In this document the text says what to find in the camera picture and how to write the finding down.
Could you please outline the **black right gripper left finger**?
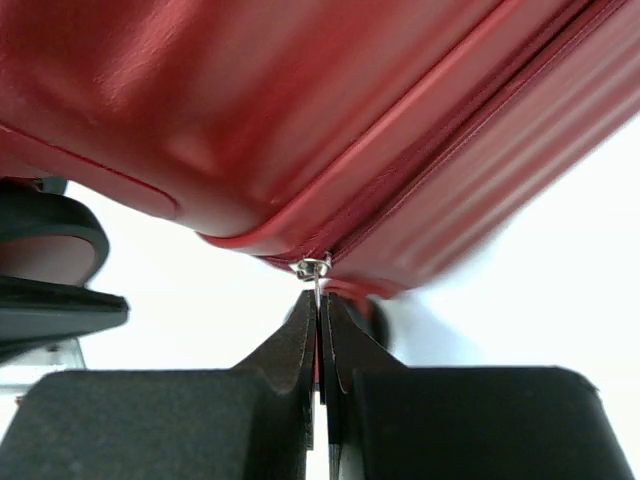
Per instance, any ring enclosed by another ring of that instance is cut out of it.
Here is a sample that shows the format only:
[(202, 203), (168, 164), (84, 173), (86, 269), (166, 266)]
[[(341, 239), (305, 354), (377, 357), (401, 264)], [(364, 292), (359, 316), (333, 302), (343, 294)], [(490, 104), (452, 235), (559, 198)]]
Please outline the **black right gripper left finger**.
[(64, 371), (26, 395), (5, 479), (301, 479), (313, 442), (316, 302), (230, 369)]

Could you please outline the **red hard-shell suitcase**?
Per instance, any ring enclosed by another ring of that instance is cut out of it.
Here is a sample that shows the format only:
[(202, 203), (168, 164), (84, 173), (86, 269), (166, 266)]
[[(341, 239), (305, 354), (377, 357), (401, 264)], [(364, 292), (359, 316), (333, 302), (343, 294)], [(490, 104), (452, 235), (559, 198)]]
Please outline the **red hard-shell suitcase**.
[(422, 286), (639, 110), (635, 1), (5, 1), (1, 173)]

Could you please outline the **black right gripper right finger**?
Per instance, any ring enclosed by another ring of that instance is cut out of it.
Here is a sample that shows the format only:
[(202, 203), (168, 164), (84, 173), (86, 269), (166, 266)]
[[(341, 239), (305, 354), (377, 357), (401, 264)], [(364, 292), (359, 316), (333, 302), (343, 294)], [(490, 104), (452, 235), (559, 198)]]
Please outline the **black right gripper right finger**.
[(558, 367), (404, 365), (337, 295), (319, 308), (334, 479), (629, 479), (596, 388)]

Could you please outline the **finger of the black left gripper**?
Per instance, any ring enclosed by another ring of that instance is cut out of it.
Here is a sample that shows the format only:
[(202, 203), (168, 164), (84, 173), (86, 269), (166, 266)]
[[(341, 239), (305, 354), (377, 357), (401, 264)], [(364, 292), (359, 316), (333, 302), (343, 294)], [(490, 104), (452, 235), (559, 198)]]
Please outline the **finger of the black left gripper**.
[(82, 287), (1, 278), (1, 358), (123, 325), (125, 298)]

